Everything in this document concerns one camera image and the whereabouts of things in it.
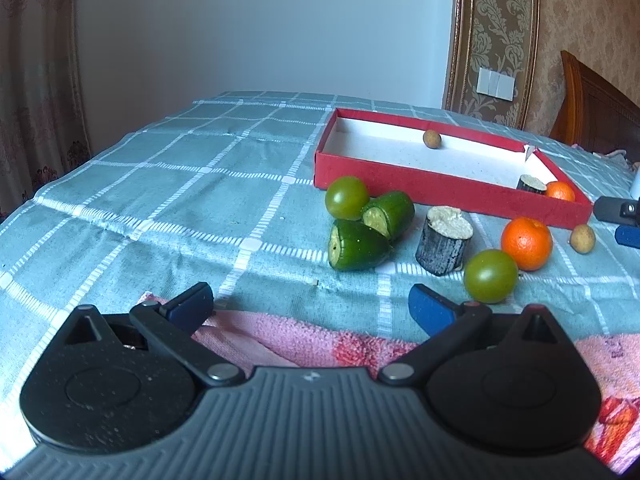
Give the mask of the green tomato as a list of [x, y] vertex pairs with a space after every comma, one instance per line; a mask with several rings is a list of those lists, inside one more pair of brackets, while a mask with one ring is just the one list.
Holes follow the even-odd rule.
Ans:
[[517, 282], [518, 266], [502, 250], [483, 250], [464, 267], [464, 287], [473, 299], [482, 304], [498, 304], [505, 300]]
[[335, 219], [359, 220], [361, 211], [369, 203], [366, 185], [357, 177], [345, 176], [333, 181], [326, 190], [326, 210]]

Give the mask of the dark sugarcane piece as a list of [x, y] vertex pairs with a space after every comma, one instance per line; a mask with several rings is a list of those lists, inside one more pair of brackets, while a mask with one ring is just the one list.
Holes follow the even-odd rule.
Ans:
[[522, 174], [518, 179], [516, 188], [520, 191], [544, 195], [547, 192], [547, 185], [530, 174]]
[[434, 206], [426, 214], [416, 262], [436, 276], [462, 267], [466, 246], [473, 237], [471, 222], [456, 207]]

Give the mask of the orange tangerine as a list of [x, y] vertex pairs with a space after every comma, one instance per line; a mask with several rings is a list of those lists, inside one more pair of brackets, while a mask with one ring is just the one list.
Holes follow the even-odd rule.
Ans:
[[520, 217], [511, 220], [503, 229], [500, 245], [520, 270], [533, 272], [547, 263], [553, 240], [548, 226], [532, 218]]
[[544, 195], [556, 198], [557, 200], [565, 200], [566, 202], [574, 202], [576, 195], [573, 188], [563, 181], [552, 181], [546, 185]]

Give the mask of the green cucumber piece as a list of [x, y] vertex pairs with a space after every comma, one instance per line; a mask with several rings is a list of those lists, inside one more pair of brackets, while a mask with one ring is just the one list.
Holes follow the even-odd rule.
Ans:
[[361, 220], [390, 242], [401, 237], [411, 226], [416, 210], [409, 195], [402, 191], [390, 191], [362, 208]]
[[361, 271], [383, 263], [392, 248], [387, 238], [365, 224], [336, 219], [329, 236], [328, 260], [335, 271]]

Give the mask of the orange tangerine in box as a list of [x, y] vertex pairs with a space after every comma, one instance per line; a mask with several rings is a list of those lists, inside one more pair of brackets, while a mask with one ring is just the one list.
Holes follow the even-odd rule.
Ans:
[[563, 181], [552, 181], [546, 185], [544, 195], [556, 198], [557, 200], [565, 200], [566, 202], [574, 202], [576, 195], [573, 188]]

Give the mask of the wooden headboard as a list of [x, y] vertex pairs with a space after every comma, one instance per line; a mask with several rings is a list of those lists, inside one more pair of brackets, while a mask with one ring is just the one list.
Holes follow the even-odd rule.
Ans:
[[588, 152], [639, 160], [639, 107], [575, 55], [561, 52], [565, 96], [550, 138]]

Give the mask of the teal checked bedspread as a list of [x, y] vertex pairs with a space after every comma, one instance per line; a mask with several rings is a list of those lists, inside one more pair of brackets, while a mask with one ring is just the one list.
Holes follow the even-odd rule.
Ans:
[[532, 144], [590, 198], [623, 195], [627, 171], [558, 142], [459, 114], [349, 96], [230, 92], [129, 133], [47, 185], [1, 226], [1, 465], [34, 445], [23, 382], [80, 304], [103, 313], [166, 301], [197, 282], [221, 311], [295, 318], [414, 342], [407, 296], [422, 282], [461, 301], [460, 273], [416, 264], [414, 222], [377, 269], [337, 273], [314, 149], [337, 107], [433, 119]]

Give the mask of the red shallow cardboard box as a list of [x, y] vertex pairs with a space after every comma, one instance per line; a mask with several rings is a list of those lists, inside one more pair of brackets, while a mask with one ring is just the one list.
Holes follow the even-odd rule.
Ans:
[[[431, 150], [423, 133], [434, 129], [442, 147]], [[354, 176], [378, 196], [402, 191], [428, 206], [458, 207], [501, 218], [534, 218], [574, 229], [587, 222], [592, 203], [581, 190], [566, 202], [516, 188], [522, 174], [544, 183], [570, 178], [532, 144], [434, 120], [334, 110], [314, 151], [314, 185], [325, 190]]]

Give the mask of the small brown longan in box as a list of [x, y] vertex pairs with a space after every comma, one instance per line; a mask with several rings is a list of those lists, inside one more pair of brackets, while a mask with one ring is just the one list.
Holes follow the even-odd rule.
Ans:
[[423, 133], [423, 143], [431, 150], [438, 150], [442, 147], [442, 136], [434, 129], [427, 129]]

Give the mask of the beige patterned curtain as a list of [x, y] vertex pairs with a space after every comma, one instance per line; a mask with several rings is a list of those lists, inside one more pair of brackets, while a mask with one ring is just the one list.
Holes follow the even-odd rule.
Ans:
[[1, 218], [91, 157], [76, 0], [1, 0]]

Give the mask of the white wall switch panel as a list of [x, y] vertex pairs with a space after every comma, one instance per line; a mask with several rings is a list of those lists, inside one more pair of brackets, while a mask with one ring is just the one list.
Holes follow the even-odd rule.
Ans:
[[511, 102], [514, 99], [515, 78], [481, 67], [478, 70], [475, 90], [478, 94]]

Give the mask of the gold wallpaper frame moulding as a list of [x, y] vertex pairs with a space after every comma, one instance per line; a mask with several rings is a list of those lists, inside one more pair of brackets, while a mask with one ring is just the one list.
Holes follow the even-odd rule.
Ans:
[[[454, 0], [442, 107], [524, 128], [533, 90], [539, 0]], [[476, 90], [480, 69], [514, 78], [511, 101]]]

